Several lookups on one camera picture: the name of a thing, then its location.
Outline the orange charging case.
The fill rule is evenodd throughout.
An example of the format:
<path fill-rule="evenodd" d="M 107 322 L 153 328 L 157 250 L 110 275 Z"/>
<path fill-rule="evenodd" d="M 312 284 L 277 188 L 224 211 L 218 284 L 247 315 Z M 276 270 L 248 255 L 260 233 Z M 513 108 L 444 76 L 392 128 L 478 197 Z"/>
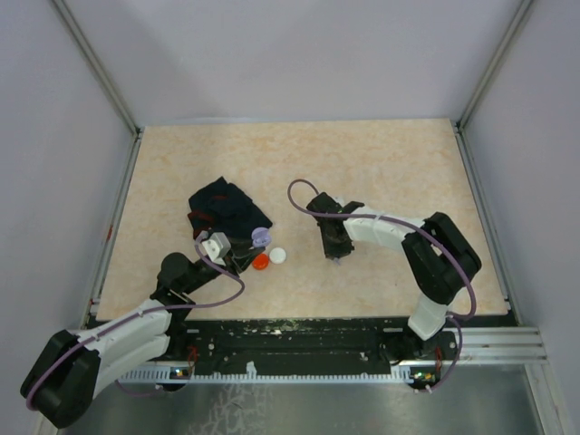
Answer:
<path fill-rule="evenodd" d="M 269 266 L 269 257 L 265 253 L 261 253 L 256 256 L 252 262 L 252 267 L 255 270 L 264 270 Z"/>

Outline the purple charging case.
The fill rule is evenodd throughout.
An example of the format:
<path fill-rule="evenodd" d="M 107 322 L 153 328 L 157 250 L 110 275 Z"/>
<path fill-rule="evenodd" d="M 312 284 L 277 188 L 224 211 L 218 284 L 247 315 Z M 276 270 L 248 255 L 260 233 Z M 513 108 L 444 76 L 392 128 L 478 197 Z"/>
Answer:
<path fill-rule="evenodd" d="M 251 240 L 253 247 L 267 247 L 272 238 L 267 227 L 257 227 L 251 233 Z"/>

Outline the white charging case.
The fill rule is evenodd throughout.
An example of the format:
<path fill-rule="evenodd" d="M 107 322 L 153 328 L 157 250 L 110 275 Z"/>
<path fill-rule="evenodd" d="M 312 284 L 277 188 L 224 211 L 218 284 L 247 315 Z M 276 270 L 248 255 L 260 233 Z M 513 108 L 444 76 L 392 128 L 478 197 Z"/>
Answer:
<path fill-rule="evenodd" d="M 268 254 L 269 261 L 275 265 L 283 264 L 287 259 L 286 251 L 280 247 L 274 247 Z"/>

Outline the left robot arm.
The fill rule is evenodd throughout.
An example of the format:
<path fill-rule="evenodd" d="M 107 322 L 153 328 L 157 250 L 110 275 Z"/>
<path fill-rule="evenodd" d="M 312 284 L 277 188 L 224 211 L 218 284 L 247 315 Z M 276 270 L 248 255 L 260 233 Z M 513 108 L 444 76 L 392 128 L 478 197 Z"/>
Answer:
<path fill-rule="evenodd" d="M 198 308 L 190 294 L 220 276 L 239 282 L 264 252 L 223 233 L 204 234 L 195 249 L 195 262 L 179 252 L 163 258 L 154 292 L 137 308 L 92 329 L 52 335 L 20 388 L 27 408 L 67 428 L 122 375 L 163 355 L 182 357 L 189 339 L 180 330 Z"/>

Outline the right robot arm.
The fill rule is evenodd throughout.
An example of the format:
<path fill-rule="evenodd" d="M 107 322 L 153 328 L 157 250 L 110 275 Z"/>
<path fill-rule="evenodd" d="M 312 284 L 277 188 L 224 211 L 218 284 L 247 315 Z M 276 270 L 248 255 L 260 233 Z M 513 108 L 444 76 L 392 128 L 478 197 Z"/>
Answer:
<path fill-rule="evenodd" d="M 471 281 L 482 263 L 448 215 L 436 212 L 409 221 L 384 215 L 361 202 L 343 205 L 325 192 L 317 194 L 304 212 L 316 220 L 324 255 L 330 260 L 349 256 L 356 242 L 405 255 L 421 292 L 404 337 L 411 356 L 426 358 L 436 349 L 436 334 L 452 316 L 450 306 L 460 290 L 469 293 L 470 309 L 464 317 L 475 315 L 477 301 Z"/>

